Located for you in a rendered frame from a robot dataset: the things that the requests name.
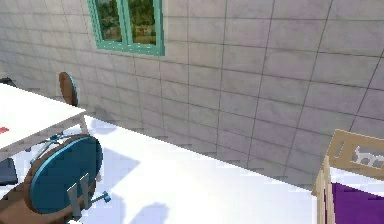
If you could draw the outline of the green framed window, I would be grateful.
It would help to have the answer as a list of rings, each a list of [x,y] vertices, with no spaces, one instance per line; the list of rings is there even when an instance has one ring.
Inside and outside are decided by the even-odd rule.
[[[162,0],[87,0],[98,49],[164,56]]]

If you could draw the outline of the white table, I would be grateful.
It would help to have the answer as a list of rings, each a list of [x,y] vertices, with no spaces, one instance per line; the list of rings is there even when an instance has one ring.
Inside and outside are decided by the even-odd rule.
[[[0,84],[0,161],[77,124],[88,134],[85,110],[17,87]]]

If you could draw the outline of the wooden bed with purple cover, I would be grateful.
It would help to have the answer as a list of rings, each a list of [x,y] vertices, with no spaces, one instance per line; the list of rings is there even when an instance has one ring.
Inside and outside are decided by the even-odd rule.
[[[384,139],[336,129],[312,195],[316,224],[384,224]]]

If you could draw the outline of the dark blue chair seat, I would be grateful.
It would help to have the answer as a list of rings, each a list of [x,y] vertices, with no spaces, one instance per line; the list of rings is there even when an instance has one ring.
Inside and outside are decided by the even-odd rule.
[[[15,164],[12,158],[0,162],[0,186],[14,185],[18,183]]]

